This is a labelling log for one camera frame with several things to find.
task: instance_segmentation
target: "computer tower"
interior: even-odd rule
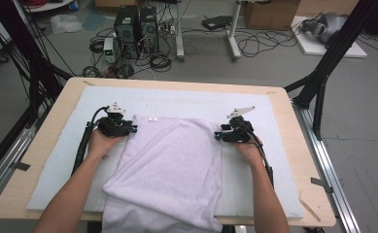
[[[140,12],[144,53],[158,53],[158,33],[155,7],[143,7]]]
[[[120,6],[114,29],[119,45],[135,44],[141,40],[141,28],[137,6]]]

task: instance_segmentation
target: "cardboard box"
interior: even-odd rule
[[[95,0],[98,8],[118,8],[121,5],[140,6],[140,0]]]
[[[297,15],[301,17],[315,17],[320,12],[335,12],[349,15],[355,9],[359,0],[301,0]]]
[[[273,0],[269,4],[248,3],[244,19],[248,28],[289,30],[300,0]]]

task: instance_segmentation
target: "concrete floor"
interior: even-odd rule
[[[79,17],[80,22],[85,22],[95,12],[87,7],[75,13],[62,8],[38,14],[37,17],[45,22],[58,14],[73,14]],[[183,26],[201,28],[202,19],[203,17],[185,18]],[[90,64],[89,39],[113,23],[111,19],[104,18],[94,29],[51,34],[49,39],[72,70],[81,74],[83,68]],[[239,26],[242,25],[244,22],[240,18]],[[185,34],[184,40],[187,52],[185,62],[178,62],[175,50],[172,50],[171,70],[155,73],[156,80],[286,86],[310,74],[321,59],[319,56],[303,55],[300,48],[295,46],[278,47],[253,58],[242,57],[237,62],[232,62],[223,34],[196,32]],[[378,48],[377,42],[368,43]],[[368,57],[344,58],[332,73],[327,83],[322,133],[361,231],[378,232],[378,50],[360,41],[358,44]],[[66,69],[50,47],[49,53],[55,65]],[[154,77],[149,72],[140,72],[133,78],[152,80]],[[298,91],[293,91],[290,97],[296,94]],[[13,63],[0,64],[0,142],[27,105]],[[27,232],[32,230],[34,224],[35,221],[0,219],[0,232]],[[304,232],[300,227],[292,227],[291,230]],[[84,223],[81,223],[78,232],[86,232]],[[338,223],[335,227],[325,228],[325,232],[344,230]]]

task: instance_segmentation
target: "white towel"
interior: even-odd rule
[[[222,143],[215,123],[135,116],[108,194],[103,232],[221,232]]]

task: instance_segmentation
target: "towel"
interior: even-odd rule
[[[103,232],[221,232],[220,127],[199,119],[135,116],[107,193]]]

